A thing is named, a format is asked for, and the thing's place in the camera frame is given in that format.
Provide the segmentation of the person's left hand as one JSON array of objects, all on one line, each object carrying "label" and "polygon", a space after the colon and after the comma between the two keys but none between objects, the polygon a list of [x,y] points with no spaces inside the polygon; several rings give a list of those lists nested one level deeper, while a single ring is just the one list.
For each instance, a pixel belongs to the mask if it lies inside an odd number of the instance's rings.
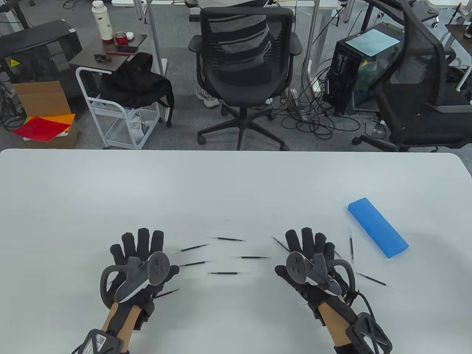
[{"label": "person's left hand", "polygon": [[121,239],[121,245],[115,243],[110,247],[115,264],[102,272],[100,295],[109,309],[114,303],[144,309],[180,269],[171,265],[163,252],[163,231],[155,230],[150,236],[148,229],[141,228],[137,231],[137,241],[130,232]]}]

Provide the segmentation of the person's right hand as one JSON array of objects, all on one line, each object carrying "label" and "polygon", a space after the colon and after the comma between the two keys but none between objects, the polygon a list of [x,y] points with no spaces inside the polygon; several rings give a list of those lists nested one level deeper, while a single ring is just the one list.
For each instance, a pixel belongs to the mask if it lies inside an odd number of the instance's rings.
[{"label": "person's right hand", "polygon": [[308,227],[301,230],[300,238],[295,230],[287,231],[285,239],[288,263],[277,265],[275,273],[308,302],[317,317],[323,317],[323,304],[344,319],[355,317],[350,310],[357,295],[354,272],[347,261],[335,259],[334,244]]}]

